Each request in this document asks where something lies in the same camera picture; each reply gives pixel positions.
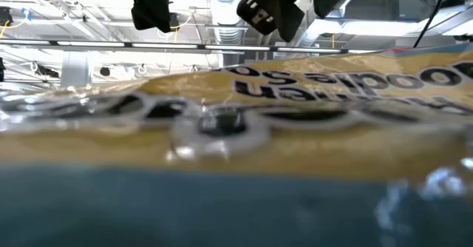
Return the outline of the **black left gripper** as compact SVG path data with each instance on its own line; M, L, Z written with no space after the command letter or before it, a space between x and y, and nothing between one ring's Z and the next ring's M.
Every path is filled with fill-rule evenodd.
M171 32L169 26L169 0L133 0L132 20L137 30L156 27L163 33Z

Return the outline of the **blue Maruchan ramen pack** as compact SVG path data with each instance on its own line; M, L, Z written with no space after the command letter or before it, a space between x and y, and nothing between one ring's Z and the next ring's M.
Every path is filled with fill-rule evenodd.
M473 44L0 94L0 247L473 247Z

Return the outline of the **LED light bar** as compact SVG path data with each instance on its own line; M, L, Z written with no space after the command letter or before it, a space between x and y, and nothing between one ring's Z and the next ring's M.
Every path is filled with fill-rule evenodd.
M270 52L270 53L314 53L314 54L362 54L375 53L375 50L356 49L334 49L317 47L277 47L277 46L242 46L229 44L179 44L179 43L148 43L148 42L116 42L116 41L54 41L54 40L28 40L28 39L0 39L0 45L12 47L27 47L38 49L59 49L59 50L116 50L154 52L158 50L203 52L203 51L223 51L223 52Z

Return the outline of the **white ceiling light panel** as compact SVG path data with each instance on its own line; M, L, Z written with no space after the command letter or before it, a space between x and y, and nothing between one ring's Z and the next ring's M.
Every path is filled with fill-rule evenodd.
M313 35L324 33L371 35L371 36L418 36L426 20L420 23L397 21L335 21L316 19L307 32Z

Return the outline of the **silver diagonal duct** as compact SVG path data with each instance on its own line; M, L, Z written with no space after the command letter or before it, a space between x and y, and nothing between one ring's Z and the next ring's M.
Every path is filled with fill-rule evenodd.
M301 35L292 40L292 47L312 47L317 38L324 34L335 35L341 30L340 18L344 17L346 6L352 0L312 0L314 14Z

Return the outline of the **silver ventilation duct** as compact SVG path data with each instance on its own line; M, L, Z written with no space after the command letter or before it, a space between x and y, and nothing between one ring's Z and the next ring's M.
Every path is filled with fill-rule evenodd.
M241 0L210 0L210 10L216 42L219 45L240 45L245 22L237 15L237 6Z

